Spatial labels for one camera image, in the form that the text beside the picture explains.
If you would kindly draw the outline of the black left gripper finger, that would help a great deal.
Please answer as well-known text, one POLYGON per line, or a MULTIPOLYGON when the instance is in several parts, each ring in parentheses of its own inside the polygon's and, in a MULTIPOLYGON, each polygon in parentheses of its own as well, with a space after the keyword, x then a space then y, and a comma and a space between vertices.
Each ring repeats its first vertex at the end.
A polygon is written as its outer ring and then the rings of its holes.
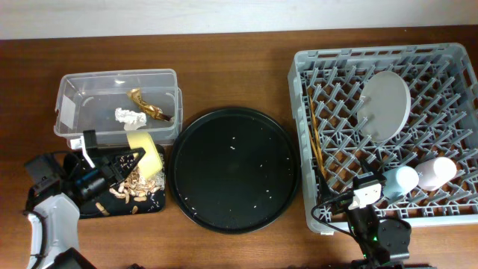
POLYGON ((102 148, 99 150, 98 161, 101 164, 112 164, 118 168, 135 168, 145 154, 146 151, 143 148, 102 148))
POLYGON ((110 186, 118 185, 121 182, 124 182, 129 175, 137 168, 137 165, 113 165, 111 166, 113 175, 109 178, 108 184, 110 186))

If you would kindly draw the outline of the yellow bowl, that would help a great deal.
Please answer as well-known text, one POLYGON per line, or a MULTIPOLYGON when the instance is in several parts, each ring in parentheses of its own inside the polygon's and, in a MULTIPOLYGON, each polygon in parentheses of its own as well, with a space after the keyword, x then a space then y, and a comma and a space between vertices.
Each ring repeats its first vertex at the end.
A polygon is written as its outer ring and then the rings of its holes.
POLYGON ((128 132, 126 137, 131 149, 143 149, 145 151, 137 165, 145 179, 151 178, 163 169, 164 163, 148 132, 128 132))

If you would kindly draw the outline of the peanut shell food scraps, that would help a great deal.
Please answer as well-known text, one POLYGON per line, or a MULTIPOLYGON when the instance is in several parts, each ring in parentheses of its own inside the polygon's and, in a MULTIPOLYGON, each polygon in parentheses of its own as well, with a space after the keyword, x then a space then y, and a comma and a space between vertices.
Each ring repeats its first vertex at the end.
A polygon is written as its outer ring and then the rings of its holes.
POLYGON ((93 208, 103 217, 160 212, 165 206, 165 183, 163 170, 145 179, 136 168, 124 182, 103 193, 93 208))

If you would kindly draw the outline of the light blue plastic cup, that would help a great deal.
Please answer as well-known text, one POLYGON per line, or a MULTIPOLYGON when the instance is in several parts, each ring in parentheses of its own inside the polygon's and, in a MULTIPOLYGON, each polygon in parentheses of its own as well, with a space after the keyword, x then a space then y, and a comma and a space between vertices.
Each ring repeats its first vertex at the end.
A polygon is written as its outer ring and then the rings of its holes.
POLYGON ((383 173, 386 178, 382 190, 384 197, 392 200, 412 191, 419 182, 419 175, 412 167, 397 167, 383 173))

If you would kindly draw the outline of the white tissue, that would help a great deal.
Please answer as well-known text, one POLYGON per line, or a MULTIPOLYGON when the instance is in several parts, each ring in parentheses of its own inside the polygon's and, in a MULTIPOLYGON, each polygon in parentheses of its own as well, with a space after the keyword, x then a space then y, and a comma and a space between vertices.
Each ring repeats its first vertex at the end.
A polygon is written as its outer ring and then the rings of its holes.
POLYGON ((143 112, 134 112, 122 108, 115 110, 115 120, 124 124, 126 131, 138 130, 141 127, 146 126, 146 114, 143 112))

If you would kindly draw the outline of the gold snack wrapper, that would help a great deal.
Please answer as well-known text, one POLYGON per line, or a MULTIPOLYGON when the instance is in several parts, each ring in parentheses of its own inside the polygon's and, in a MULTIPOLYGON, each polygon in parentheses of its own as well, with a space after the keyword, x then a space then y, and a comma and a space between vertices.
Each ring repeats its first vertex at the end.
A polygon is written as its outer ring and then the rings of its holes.
POLYGON ((141 88, 133 88, 126 92, 127 97, 147 116, 154 120, 172 123, 174 116, 170 110, 173 104, 167 97, 158 92, 145 92, 141 88))

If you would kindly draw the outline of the pink plastic cup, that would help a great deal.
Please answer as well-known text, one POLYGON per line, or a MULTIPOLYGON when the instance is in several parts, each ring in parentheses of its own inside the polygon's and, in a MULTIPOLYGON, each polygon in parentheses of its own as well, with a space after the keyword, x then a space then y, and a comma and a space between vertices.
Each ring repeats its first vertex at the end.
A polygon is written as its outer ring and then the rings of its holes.
POLYGON ((415 167, 419 175, 418 186, 426 191, 436 191, 453 179, 457 173, 455 163, 447 157, 437 157, 415 167))

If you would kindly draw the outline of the white round plate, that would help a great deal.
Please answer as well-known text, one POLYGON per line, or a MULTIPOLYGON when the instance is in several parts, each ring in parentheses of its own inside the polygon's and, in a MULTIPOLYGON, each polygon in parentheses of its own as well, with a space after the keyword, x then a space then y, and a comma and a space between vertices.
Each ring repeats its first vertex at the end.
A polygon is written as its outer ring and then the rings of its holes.
POLYGON ((411 110, 411 94, 405 81, 395 72, 382 71, 364 85, 359 98, 363 101, 357 111, 364 136, 375 143, 387 141, 400 133, 411 110))

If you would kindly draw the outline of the wooden chopstick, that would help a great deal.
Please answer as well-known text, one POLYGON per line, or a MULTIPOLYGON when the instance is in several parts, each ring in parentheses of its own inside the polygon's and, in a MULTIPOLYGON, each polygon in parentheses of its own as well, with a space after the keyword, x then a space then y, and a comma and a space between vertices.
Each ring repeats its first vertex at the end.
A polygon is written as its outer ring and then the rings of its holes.
POLYGON ((311 95, 308 95, 308 100, 309 100, 311 126, 312 126, 314 148, 316 152, 317 163, 318 163, 320 172, 323 174, 323 176, 326 176, 326 170, 325 170, 325 167, 323 166, 323 156, 322 156, 322 151, 320 147, 320 138, 319 138, 318 129, 317 129, 317 118, 314 114, 314 102, 311 95))
POLYGON ((320 146, 320 137, 319 137, 318 128, 317 128, 318 127, 317 119, 312 111, 311 111, 311 124, 312 124, 313 132, 314 132, 314 141, 315 141, 314 144, 317 151, 317 163, 320 168, 320 172, 323 174, 324 178, 326 178, 327 174, 326 174, 326 169, 323 163, 322 150, 320 146))

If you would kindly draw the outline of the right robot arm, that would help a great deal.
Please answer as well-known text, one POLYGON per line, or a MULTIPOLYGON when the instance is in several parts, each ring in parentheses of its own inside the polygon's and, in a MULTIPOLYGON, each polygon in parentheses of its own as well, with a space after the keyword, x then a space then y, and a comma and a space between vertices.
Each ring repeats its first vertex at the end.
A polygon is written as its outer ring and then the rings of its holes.
POLYGON ((355 269, 404 268, 409 258, 411 225, 395 217, 378 217, 373 204, 382 198, 386 178, 364 159, 362 174, 353 178, 352 202, 346 206, 348 227, 363 259, 351 262, 355 269))

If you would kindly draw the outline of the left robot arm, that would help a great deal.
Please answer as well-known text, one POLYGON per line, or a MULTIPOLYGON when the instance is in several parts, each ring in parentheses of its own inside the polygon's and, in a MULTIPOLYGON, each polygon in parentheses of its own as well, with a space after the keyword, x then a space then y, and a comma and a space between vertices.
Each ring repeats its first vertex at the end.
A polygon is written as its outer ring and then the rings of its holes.
POLYGON ((93 268, 79 252, 80 208, 126 180, 146 158, 145 150, 92 149, 88 163, 80 152, 48 152, 25 163, 34 185, 23 214, 31 224, 28 268, 93 268))

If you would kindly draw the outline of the grey dishwasher rack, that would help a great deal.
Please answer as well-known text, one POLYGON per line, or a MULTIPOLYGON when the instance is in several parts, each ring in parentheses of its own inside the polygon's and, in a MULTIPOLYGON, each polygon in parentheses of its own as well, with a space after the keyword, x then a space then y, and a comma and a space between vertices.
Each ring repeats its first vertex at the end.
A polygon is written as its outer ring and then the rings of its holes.
POLYGON ((436 191, 414 188, 379 200, 381 217, 398 217, 414 227, 477 222, 477 78, 465 47, 458 43, 321 49, 297 52, 288 72, 291 109, 299 138, 302 192, 308 228, 322 235, 346 229, 347 219, 320 206, 319 167, 308 95, 314 102, 326 181, 334 194, 361 173, 360 159, 379 170, 413 167, 436 157, 457 167, 436 191), (411 110, 395 137, 375 143, 364 136, 357 111, 364 85, 392 71, 407 84, 411 110))

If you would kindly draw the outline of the black rectangular tray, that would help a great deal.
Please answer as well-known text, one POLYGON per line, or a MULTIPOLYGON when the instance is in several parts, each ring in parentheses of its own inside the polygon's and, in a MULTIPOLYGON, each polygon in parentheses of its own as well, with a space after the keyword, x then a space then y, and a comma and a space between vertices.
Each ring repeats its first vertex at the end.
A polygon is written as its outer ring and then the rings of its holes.
POLYGON ((83 204, 79 208, 81 219, 148 214, 163 209, 165 169, 145 178, 134 161, 135 156, 132 154, 119 157, 117 163, 121 166, 121 171, 131 170, 128 178, 83 204))

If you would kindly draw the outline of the clear plastic bin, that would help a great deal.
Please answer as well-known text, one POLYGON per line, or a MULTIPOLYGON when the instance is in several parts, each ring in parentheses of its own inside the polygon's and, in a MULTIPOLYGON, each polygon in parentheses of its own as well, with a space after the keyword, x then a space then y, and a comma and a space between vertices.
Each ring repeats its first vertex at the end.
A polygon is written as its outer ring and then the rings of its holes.
POLYGON ((102 146, 128 144, 124 124, 115 119, 115 110, 139 112, 138 105, 127 92, 138 88, 143 100, 172 117, 170 122, 146 118, 139 131, 150 133, 153 141, 171 145, 183 125, 182 92, 173 69, 130 69, 104 72, 84 72, 65 75, 60 80, 55 111, 58 113, 54 133, 66 139, 68 145, 94 130, 102 146))

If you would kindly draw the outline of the black round tray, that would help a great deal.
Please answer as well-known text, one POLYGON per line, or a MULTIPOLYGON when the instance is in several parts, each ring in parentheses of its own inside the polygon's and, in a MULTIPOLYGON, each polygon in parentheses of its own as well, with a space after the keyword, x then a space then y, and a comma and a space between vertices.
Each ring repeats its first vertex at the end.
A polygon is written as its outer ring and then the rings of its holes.
POLYGON ((177 138, 167 168, 182 212, 214 232, 238 235, 273 223, 294 200, 300 159, 286 130, 251 108, 221 108, 177 138))

